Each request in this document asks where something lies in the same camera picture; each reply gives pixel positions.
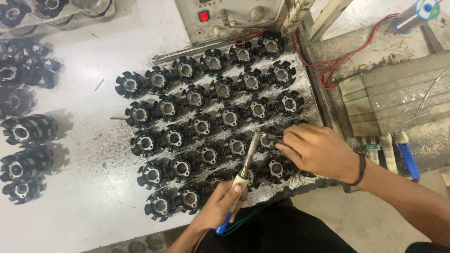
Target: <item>green wire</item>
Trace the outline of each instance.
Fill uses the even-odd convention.
[[[262,209],[266,208],[266,206],[260,206],[258,208],[256,208],[255,210],[253,210],[253,212],[251,212],[250,214],[248,214],[246,217],[242,218],[240,221],[235,222],[231,227],[227,228],[225,230],[226,231],[230,231],[232,228],[236,227],[236,226],[240,226],[242,223],[244,223],[246,221],[246,219],[250,218],[251,216],[255,215],[257,212],[261,211]]]
[[[234,223],[231,227],[227,228],[225,230],[225,234],[220,235],[220,236],[227,236],[231,233],[233,233],[237,228],[239,228],[246,220],[250,219],[253,215],[257,214],[258,212],[260,212],[262,209],[270,206],[272,203],[269,203],[267,205],[264,205],[262,207],[259,207],[257,209],[255,209],[253,212],[251,212],[250,214],[248,214],[245,218],[241,219],[240,221]]]

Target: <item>person's left hand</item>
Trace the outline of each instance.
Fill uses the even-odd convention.
[[[247,200],[247,189],[242,192],[242,186],[240,184],[233,185],[233,180],[220,183],[201,212],[194,218],[191,225],[193,225],[197,231],[220,227],[225,222],[231,205],[239,199],[239,197],[241,197],[240,201],[233,212],[230,223],[234,222],[234,217],[236,217],[239,209],[241,209],[243,201]]]

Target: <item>bracelet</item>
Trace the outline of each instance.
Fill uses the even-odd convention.
[[[364,172],[365,172],[365,156],[361,153],[357,153],[360,157],[360,176],[358,177],[358,179],[353,183],[353,184],[348,184],[350,186],[355,186],[357,184],[359,184],[361,182],[361,180],[363,180],[364,177]]]

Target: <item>red indicator light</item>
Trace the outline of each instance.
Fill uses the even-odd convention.
[[[200,22],[208,21],[209,20],[209,12],[208,11],[199,12],[198,18],[200,19]]]

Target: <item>red wire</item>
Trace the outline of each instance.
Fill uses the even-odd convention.
[[[272,26],[272,25],[274,25],[274,24],[277,23],[277,22],[284,21],[285,19],[286,19],[286,18],[279,18],[279,19],[275,20],[275,22],[271,23],[269,26]],[[265,31],[267,31],[267,29],[264,28],[264,29],[262,29],[262,30],[260,30],[260,31],[258,31],[258,32],[256,32],[256,33],[253,33],[253,34],[248,35],[248,37],[254,37],[254,36],[259,37],[259,36],[261,36],[262,33],[265,32]],[[245,35],[240,34],[237,30],[234,30],[234,33],[236,33],[236,34],[239,35],[239,36],[245,36]],[[217,37],[219,37],[219,39],[221,39],[223,42],[226,42],[225,40],[223,40],[223,39],[220,37],[220,35],[217,35]],[[246,41],[246,42],[242,42],[242,43],[229,43],[229,44],[232,44],[232,45],[244,45],[245,43],[247,43],[247,42],[249,42],[249,41],[251,41],[251,40],[253,40],[253,39],[254,39],[254,38],[251,38],[250,40],[248,40],[248,41]]]
[[[370,33],[370,35],[369,35],[367,41],[364,43],[364,45],[362,45],[360,48],[358,48],[356,50],[351,51],[350,53],[348,53],[346,55],[338,57],[335,60],[326,60],[326,61],[323,61],[323,62],[320,62],[320,63],[316,63],[316,64],[307,64],[305,62],[305,60],[303,60],[303,58],[302,58],[302,56],[300,54],[300,49],[298,48],[297,38],[296,38],[296,36],[294,34],[293,35],[293,39],[294,39],[294,44],[295,44],[295,51],[297,52],[298,56],[300,57],[301,63],[303,63],[305,66],[314,67],[314,66],[319,66],[319,65],[325,64],[325,63],[331,63],[332,64],[331,67],[319,70],[320,71],[320,75],[319,75],[319,82],[320,82],[320,84],[322,85],[322,87],[324,89],[330,90],[336,85],[336,83],[334,81],[331,81],[330,83],[327,83],[328,79],[331,77],[331,75],[333,74],[334,70],[336,70],[337,67],[342,65],[342,63],[344,63],[344,61],[347,58],[349,58],[352,54],[357,53],[357,52],[363,50],[364,48],[366,48],[372,42],[372,40],[374,39],[375,32],[380,27],[381,23],[386,21],[386,20],[388,20],[388,19],[390,19],[390,18],[393,18],[393,17],[397,16],[398,14],[399,13],[390,14],[390,15],[387,15],[386,17],[384,17],[372,29],[372,32]]]

